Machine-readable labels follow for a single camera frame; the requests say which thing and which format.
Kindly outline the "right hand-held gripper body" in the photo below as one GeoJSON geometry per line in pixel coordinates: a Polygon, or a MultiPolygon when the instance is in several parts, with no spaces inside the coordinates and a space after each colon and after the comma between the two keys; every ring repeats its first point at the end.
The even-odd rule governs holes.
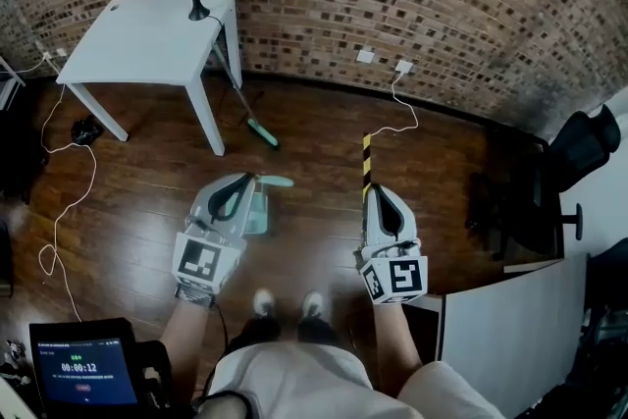
{"type": "Polygon", "coordinates": [[[407,303],[427,293],[428,257],[419,238],[363,246],[354,255],[374,305],[407,303]]]}

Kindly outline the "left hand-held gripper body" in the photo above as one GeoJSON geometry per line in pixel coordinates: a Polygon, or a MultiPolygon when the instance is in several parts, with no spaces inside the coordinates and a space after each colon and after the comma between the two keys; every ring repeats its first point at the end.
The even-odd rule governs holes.
{"type": "Polygon", "coordinates": [[[186,217],[185,226],[177,233],[172,263],[175,297],[211,308],[239,265],[247,242],[194,215],[186,217]]]}

